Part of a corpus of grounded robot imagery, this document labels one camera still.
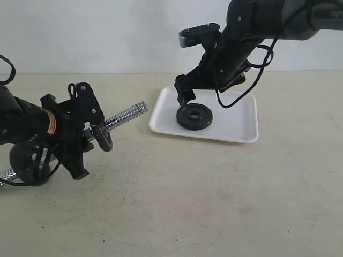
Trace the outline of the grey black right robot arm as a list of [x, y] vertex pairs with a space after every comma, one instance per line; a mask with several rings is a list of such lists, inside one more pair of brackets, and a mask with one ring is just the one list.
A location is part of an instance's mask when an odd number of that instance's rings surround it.
[[251, 68], [263, 72], [277, 41], [304, 41], [321, 30], [342, 30], [342, 1], [231, 1], [222, 31], [208, 23], [179, 32], [182, 48], [205, 50], [196, 68], [175, 79], [180, 106], [196, 99], [195, 90], [223, 93]]

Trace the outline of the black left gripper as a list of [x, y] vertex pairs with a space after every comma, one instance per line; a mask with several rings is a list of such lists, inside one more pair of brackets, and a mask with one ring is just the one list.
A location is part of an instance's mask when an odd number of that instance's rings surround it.
[[83, 154], [94, 149], [92, 141], [94, 135], [90, 128], [85, 128], [84, 121], [78, 110], [78, 100], [71, 97], [61, 103], [56, 98], [47, 94], [41, 98], [44, 109], [53, 113], [56, 118], [56, 131], [53, 141], [52, 154], [71, 174], [73, 179], [82, 179], [89, 172], [84, 168]]

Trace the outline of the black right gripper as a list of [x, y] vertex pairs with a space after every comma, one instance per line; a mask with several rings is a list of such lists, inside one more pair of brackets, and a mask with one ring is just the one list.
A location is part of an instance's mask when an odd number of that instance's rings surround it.
[[188, 100], [195, 100], [193, 90], [219, 90], [219, 83], [215, 75], [214, 50], [206, 51], [197, 67], [189, 73], [179, 75], [175, 79], [177, 101], [181, 107], [188, 103]]

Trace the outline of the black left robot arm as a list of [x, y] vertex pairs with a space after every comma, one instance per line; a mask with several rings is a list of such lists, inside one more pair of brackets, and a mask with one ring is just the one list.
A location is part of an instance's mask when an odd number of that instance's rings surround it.
[[89, 173], [83, 153], [93, 149], [84, 128], [86, 123], [100, 125], [103, 114], [88, 83], [69, 84], [69, 100], [57, 103], [47, 94], [40, 106], [13, 96], [1, 85], [1, 144], [12, 144], [10, 164], [22, 186], [44, 184], [57, 167], [64, 166], [74, 180]]

